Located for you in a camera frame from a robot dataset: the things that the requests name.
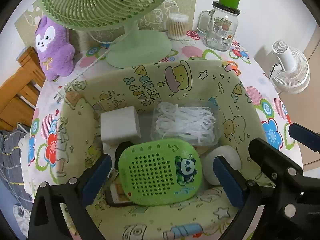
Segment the white sponge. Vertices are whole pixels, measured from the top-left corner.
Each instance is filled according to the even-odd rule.
[[[140,138],[139,120],[134,106],[102,113],[101,141],[119,144],[125,141],[137,142]]]

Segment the green desk fan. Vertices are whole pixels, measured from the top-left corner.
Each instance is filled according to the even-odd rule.
[[[125,34],[112,42],[107,61],[118,68],[158,62],[172,45],[154,30],[139,30],[137,21],[164,0],[40,0],[45,14],[73,30],[98,31],[124,26]]]

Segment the glass mug handle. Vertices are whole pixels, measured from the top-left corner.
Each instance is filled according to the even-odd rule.
[[[198,29],[199,32],[201,32],[201,33],[203,33],[203,34],[205,33],[206,30],[205,30],[205,29],[202,29],[202,28],[200,27],[201,18],[203,17],[204,13],[210,15],[210,12],[211,12],[211,11],[202,11],[202,12],[199,14],[198,23],[197,23],[197,29]]]

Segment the purple plush toy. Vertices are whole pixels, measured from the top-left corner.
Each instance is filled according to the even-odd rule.
[[[68,42],[68,29],[43,16],[36,30],[36,50],[49,81],[66,77],[74,69],[75,48]]]

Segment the metal screw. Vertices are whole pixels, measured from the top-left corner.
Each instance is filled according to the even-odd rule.
[[[47,182],[43,181],[43,182],[40,183],[39,186],[40,186],[40,187],[45,187],[45,186],[47,186]]]
[[[292,218],[296,214],[296,207],[293,204],[286,205],[284,208],[284,214],[287,217]]]
[[[271,174],[271,178],[272,179],[276,179],[278,177],[278,174],[276,174],[275,172],[273,172],[272,174]]]
[[[256,182],[255,182],[254,180],[252,180],[252,179],[249,179],[249,180],[248,180],[248,184],[249,184],[250,186],[254,186],[254,185],[256,185]]]
[[[294,168],[288,168],[288,173],[289,173],[291,176],[297,175],[297,171],[296,171]]]
[[[70,184],[75,184],[75,183],[77,183],[77,181],[78,181],[77,178],[71,178],[71,179],[69,179],[69,183],[70,183]]]

